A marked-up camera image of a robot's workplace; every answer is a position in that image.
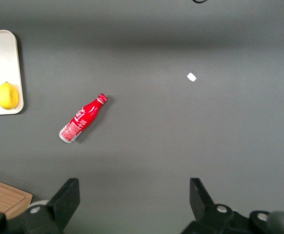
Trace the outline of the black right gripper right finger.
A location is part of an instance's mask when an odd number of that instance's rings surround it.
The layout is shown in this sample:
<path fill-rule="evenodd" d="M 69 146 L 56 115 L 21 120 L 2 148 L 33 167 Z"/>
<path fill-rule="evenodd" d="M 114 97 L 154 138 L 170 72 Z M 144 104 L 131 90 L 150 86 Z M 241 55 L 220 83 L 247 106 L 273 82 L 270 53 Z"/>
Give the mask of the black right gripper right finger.
<path fill-rule="evenodd" d="M 249 234 L 248 219 L 224 204 L 216 204 L 199 178 L 190 179 L 189 202 L 195 234 Z"/>

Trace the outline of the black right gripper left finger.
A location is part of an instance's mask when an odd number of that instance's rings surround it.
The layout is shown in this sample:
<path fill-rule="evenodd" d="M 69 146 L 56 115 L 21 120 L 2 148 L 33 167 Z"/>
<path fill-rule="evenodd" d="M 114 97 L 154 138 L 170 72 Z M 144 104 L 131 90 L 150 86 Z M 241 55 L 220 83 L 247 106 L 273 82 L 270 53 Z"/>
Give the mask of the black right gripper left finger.
<path fill-rule="evenodd" d="M 70 178 L 46 203 L 37 202 L 23 213 L 23 232 L 25 234 L 62 234 L 79 204 L 79 180 Z"/>

